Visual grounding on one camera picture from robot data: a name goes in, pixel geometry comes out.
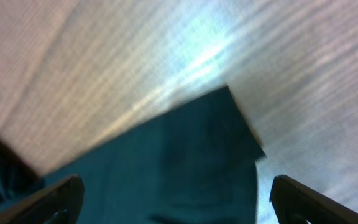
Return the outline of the black t-shirt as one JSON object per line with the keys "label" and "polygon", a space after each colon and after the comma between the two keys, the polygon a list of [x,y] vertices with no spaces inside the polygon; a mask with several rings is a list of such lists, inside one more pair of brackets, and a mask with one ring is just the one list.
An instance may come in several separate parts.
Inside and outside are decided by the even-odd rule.
{"label": "black t-shirt", "polygon": [[0,212],[76,174],[79,223],[254,223],[264,155],[226,86],[32,178],[0,156]]}

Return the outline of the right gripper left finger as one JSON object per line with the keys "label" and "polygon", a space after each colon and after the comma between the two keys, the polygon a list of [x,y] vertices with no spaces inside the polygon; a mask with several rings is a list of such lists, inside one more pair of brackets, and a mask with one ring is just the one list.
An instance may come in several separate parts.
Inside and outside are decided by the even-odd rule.
{"label": "right gripper left finger", "polygon": [[85,186],[77,175],[41,189],[0,212],[2,224],[76,224],[83,205]]}

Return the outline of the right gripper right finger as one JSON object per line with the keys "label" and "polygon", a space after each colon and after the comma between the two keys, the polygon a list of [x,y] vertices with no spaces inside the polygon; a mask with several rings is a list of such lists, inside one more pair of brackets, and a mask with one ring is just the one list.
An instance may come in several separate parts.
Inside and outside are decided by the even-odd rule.
{"label": "right gripper right finger", "polygon": [[270,191],[279,224],[358,224],[358,213],[287,175],[274,178]]}

